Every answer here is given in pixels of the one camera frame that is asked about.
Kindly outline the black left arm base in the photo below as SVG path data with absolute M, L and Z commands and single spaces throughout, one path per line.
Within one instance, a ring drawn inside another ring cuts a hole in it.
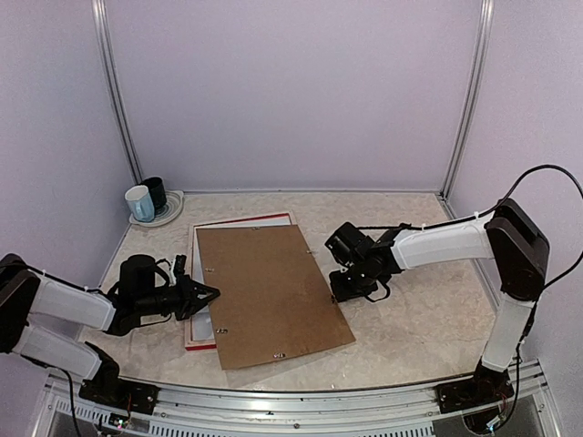
M 152 415 L 159 391 L 158 386 L 136 381 L 116 380 L 106 385 L 85 381 L 79 390 L 79 397 L 130 413 Z

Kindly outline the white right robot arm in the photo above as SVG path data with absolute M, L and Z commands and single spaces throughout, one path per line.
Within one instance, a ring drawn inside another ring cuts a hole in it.
M 465 394 L 484 404 L 508 383 L 508 368 L 534 323 L 537 304 L 550 286 L 573 271 L 547 278 L 550 243 L 528 214 L 506 193 L 473 215 L 434 225 L 409 223 L 369 228 L 343 223 L 326 240 L 340 269 L 329 276 L 336 301 L 370 299 L 406 270 L 467 259 L 491 259 L 501 281 L 496 319 Z

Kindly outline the brown cardboard backing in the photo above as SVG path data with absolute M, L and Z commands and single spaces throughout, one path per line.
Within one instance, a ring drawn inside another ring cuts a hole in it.
M 355 341 L 296 225 L 197 231 L 220 366 L 239 370 Z

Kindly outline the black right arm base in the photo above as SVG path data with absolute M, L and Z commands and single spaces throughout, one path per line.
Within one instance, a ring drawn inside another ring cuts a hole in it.
M 481 361 L 471 377 L 438 384 L 435 393 L 442 414 L 510 399 L 515 395 L 508 370 L 492 371 Z

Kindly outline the red and black photo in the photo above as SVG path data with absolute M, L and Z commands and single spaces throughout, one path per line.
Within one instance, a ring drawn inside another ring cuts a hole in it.
M 193 240 L 193 255 L 192 255 L 192 275 L 193 279 L 203 283 L 203 271 L 202 264 L 199 254 L 199 244 L 197 238 L 197 228 L 192 228 L 192 240 Z M 206 341 L 210 344 L 215 344 L 214 341 L 214 329 L 212 328 L 211 317 L 210 317 L 210 307 L 207 306 L 203 310 L 197 312 L 192 317 L 191 322 L 191 338 L 195 342 Z

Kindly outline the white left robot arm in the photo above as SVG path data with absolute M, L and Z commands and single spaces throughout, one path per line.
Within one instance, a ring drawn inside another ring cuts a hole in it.
M 85 396 L 119 404 L 130 384 L 119 377 L 111 357 L 95 345 L 33 325 L 31 317 L 49 316 L 117 337 L 142 327 L 146 316 L 187 320 L 220 291 L 193 280 L 185 265 L 183 255 L 168 270 L 149 255 L 132 255 L 122 262 L 118 281 L 103 292 L 59 279 L 9 253 L 1 260 L 1 351 L 75 374 L 84 382 Z

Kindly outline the red wooden picture frame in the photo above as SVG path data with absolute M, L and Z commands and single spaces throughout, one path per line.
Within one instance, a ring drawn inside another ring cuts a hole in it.
M 199 254 L 197 231 L 199 229 L 232 229 L 252 227 L 288 226 L 296 223 L 291 211 L 267 213 L 258 216 L 222 219 L 189 226 L 189 266 L 190 276 L 197 282 L 204 282 L 204 274 Z M 184 323 L 184 347 L 187 351 L 204 351 L 216 348 L 214 329 L 210 319 L 210 309 L 205 307 Z

